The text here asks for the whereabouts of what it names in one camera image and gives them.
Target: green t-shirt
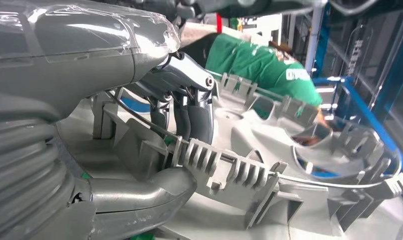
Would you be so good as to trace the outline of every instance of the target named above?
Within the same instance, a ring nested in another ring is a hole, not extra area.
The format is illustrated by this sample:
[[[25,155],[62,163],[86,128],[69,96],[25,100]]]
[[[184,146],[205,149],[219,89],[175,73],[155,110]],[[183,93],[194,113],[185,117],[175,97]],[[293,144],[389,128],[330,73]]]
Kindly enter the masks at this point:
[[[262,89],[307,104],[319,106],[322,103],[305,68],[275,48],[220,34],[210,49],[206,69],[243,77]]]

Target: brown hair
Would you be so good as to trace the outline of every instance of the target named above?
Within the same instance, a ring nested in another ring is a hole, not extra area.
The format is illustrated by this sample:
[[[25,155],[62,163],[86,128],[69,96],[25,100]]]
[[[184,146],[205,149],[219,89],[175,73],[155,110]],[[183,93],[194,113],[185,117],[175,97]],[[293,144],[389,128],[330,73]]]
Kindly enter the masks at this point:
[[[293,50],[292,50],[292,48],[291,47],[289,47],[287,44],[285,44],[285,43],[281,43],[281,45],[278,45],[278,43],[276,43],[276,42],[274,42],[274,41],[269,41],[269,47],[273,47],[273,48],[276,48],[277,50],[279,50],[279,51],[282,51],[282,52],[286,52],[286,53],[288,53],[289,55],[293,55]]]

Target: cable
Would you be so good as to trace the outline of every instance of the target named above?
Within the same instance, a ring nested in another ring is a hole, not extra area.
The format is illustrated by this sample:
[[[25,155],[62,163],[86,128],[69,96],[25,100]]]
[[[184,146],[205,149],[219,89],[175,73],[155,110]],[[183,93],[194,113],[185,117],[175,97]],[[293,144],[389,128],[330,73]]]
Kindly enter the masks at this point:
[[[217,73],[217,72],[210,71],[210,70],[207,70],[207,69],[205,69],[205,70],[206,70],[206,72],[208,72],[208,73],[210,73],[210,74],[212,74],[212,75],[215,75],[215,76],[218,76],[218,77],[222,77],[222,74],[219,74],[219,73]]]
[[[377,1],[378,0],[368,0],[364,4],[362,4],[358,7],[355,7],[353,9],[345,8],[345,7],[341,6],[339,3],[336,3],[334,0],[330,0],[329,3],[343,15],[349,16],[349,15],[355,15],[355,14],[362,13],[363,11],[365,11],[366,9],[371,7],[373,4],[375,4]]]
[[[136,113],[135,111],[133,111],[132,109],[130,109],[127,105],[125,105],[121,100],[118,100],[117,98],[115,98],[115,96],[110,93],[109,91],[106,91],[106,94],[116,103],[118,104],[120,107],[122,107],[123,109],[125,109],[125,111],[127,111],[129,114],[131,114],[132,116],[136,117],[138,120],[140,120],[141,122],[149,125],[150,127],[154,128],[156,131],[159,131],[162,134],[165,134],[166,136],[170,136],[173,137],[175,140],[178,139],[178,136],[173,134],[172,132],[169,132],[167,130],[165,130],[164,128],[152,123],[151,121],[145,119],[144,117],[140,116],[138,113]],[[188,144],[188,141],[182,140],[183,144]]]
[[[373,184],[364,184],[364,185],[349,185],[349,184],[337,184],[337,183],[328,183],[328,182],[320,182],[320,181],[312,181],[312,180],[307,180],[307,179],[301,179],[293,176],[287,176],[283,175],[278,172],[269,172],[269,175],[276,176],[280,179],[296,182],[296,183],[301,183],[301,184],[308,184],[308,185],[314,185],[314,186],[320,186],[320,187],[328,187],[328,188],[339,188],[339,189],[368,189],[372,188],[375,186],[380,185],[382,182],[377,182]]]

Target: silver plastic part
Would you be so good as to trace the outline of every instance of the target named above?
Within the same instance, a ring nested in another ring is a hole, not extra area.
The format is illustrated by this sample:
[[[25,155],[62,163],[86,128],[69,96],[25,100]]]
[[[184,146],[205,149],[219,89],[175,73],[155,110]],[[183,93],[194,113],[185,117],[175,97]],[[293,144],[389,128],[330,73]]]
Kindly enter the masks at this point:
[[[126,239],[185,204],[197,185],[184,168],[159,166],[145,191],[130,179],[90,185],[73,176],[80,167],[53,126],[82,99],[139,80],[179,44],[157,13],[85,0],[0,0],[0,239]],[[93,108],[101,111],[90,137],[110,144],[116,126],[103,119],[118,106]]]
[[[187,94],[185,88],[195,88],[200,91],[210,91],[214,78],[198,65],[186,53],[170,55],[155,69],[148,72],[139,82],[126,86],[132,92],[142,97],[155,97],[165,101],[166,92]]]

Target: screw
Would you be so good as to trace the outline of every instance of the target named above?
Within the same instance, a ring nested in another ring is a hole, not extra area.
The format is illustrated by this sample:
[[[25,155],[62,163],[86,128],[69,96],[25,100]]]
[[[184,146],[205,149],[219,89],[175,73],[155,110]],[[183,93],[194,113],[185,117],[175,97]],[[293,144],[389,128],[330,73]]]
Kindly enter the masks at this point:
[[[208,77],[206,78],[206,85],[208,87],[212,86],[214,84],[214,81],[212,80],[212,78]]]

